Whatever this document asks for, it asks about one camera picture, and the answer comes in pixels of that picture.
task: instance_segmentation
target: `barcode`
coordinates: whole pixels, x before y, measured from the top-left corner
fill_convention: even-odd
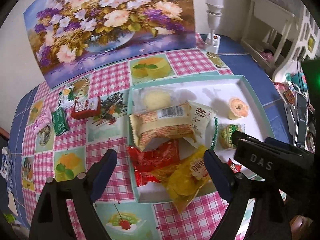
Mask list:
[[[158,112],[159,118],[173,117],[173,116],[183,116],[183,109],[181,106],[171,106],[165,109],[161,109],[160,113]]]

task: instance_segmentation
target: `red snack bag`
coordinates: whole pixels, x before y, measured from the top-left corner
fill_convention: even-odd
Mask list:
[[[148,181],[160,182],[151,171],[164,168],[170,164],[177,164],[179,158],[179,141],[169,140],[161,144],[156,150],[141,152],[129,146],[128,152],[134,166],[137,186],[146,185]]]
[[[237,172],[240,172],[240,170],[241,170],[241,168],[242,168],[242,165],[240,165],[240,164],[234,164],[233,162],[232,162],[232,160],[228,160],[228,165],[229,165],[229,167],[232,169],[232,171],[234,172],[234,173],[237,173]]]
[[[85,119],[97,116],[101,113],[100,97],[90,98],[84,101],[76,102],[71,116],[74,119]]]

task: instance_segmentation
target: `green snack box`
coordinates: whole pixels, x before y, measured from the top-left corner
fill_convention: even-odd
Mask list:
[[[70,127],[67,122],[67,115],[62,109],[62,107],[59,107],[56,111],[52,113],[52,122],[54,131],[57,136],[60,136],[66,131],[70,130]]]

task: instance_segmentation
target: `yellow snack bag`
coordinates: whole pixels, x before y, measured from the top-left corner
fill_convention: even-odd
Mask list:
[[[201,145],[191,156],[181,161],[172,174],[161,169],[152,172],[166,188],[173,204],[181,214],[205,185],[210,176],[204,166],[203,155],[207,148]]]

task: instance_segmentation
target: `pink package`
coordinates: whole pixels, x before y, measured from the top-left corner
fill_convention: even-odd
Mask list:
[[[37,120],[35,120],[33,124],[34,134],[37,134],[40,132],[43,128],[45,128],[48,124],[52,122],[52,116],[50,108],[47,107],[47,109],[44,111],[44,113],[41,113],[41,115],[38,117]]]

